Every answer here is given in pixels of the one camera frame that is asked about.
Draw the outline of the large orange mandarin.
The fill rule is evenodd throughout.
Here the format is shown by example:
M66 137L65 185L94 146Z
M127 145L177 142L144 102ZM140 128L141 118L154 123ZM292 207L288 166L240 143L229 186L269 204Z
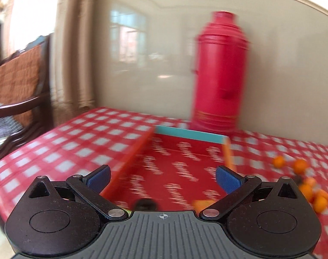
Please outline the large orange mandarin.
M296 159L292 164L292 169L295 175L304 175L309 164L304 159Z

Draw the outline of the colourful cardboard box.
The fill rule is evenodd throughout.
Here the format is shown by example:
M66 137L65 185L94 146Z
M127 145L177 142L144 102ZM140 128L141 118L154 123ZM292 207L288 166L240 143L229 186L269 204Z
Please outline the colourful cardboard box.
M234 169L229 137L167 126L151 127L110 163L111 180L101 195L133 210L141 198L161 210L194 210L194 200L218 201L218 166Z

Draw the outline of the orange carrot chunk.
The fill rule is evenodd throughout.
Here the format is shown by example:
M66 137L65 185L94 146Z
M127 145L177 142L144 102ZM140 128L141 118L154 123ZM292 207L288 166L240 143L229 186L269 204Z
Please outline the orange carrot chunk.
M308 178L304 179L303 183L305 185L310 186L311 188L313 188L317 185L317 181L315 180L315 178L312 178L312 177L308 177Z

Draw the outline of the dark mangosteen with stem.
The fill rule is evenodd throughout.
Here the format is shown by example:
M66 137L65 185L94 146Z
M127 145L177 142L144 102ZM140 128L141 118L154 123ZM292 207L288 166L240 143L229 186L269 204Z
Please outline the dark mangosteen with stem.
M157 211L158 204L155 200L151 198L141 198L138 199L134 205L133 210L136 211Z

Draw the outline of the red thermos flask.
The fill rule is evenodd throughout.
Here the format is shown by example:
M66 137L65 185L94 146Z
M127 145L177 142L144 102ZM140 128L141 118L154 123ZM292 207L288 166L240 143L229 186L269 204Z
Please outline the red thermos flask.
M215 11L197 37L191 128L229 136L236 131L249 42L235 14Z

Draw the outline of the orange mandarin front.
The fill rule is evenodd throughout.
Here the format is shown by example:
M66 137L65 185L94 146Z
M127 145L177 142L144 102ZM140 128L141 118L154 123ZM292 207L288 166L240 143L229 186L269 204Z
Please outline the orange mandarin front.
M328 200L323 196L317 196L312 203L312 207L316 213L322 213L328 207Z

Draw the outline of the wooden chair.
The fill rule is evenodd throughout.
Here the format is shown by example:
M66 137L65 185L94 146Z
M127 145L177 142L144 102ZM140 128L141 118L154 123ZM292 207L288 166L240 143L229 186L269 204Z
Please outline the wooden chair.
M50 36L0 65L0 160L53 129Z

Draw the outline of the small orange mandarin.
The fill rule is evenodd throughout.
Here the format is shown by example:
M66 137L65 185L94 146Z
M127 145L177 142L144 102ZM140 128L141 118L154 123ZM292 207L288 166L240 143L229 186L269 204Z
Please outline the small orange mandarin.
M276 169L282 168L284 167L286 164L285 158L283 156L276 156L275 158L273 158L272 160L272 165L273 167L275 167Z

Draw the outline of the thick carrot slice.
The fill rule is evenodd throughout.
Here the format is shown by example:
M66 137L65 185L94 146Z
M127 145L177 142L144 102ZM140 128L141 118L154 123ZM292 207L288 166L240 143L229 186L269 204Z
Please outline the thick carrot slice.
M199 213L202 210L213 205L214 203L215 203L215 201L212 199L204 199L204 200L194 200L191 205L194 208L196 214L199 215Z

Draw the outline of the round orange fruit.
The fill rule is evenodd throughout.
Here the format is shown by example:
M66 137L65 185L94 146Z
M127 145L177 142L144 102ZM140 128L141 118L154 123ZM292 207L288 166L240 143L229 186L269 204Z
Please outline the round orange fruit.
M314 198L314 192L313 192L313 188L312 186L310 186L309 184L300 184L298 186L300 192L304 195L304 197L306 198L306 200L311 203L313 198Z

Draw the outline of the beige curtain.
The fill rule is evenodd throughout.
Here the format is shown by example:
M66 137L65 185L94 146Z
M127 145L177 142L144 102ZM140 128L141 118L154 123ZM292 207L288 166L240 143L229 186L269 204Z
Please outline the beige curtain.
M55 125L94 108L91 40L94 0L58 0L51 37L50 94Z

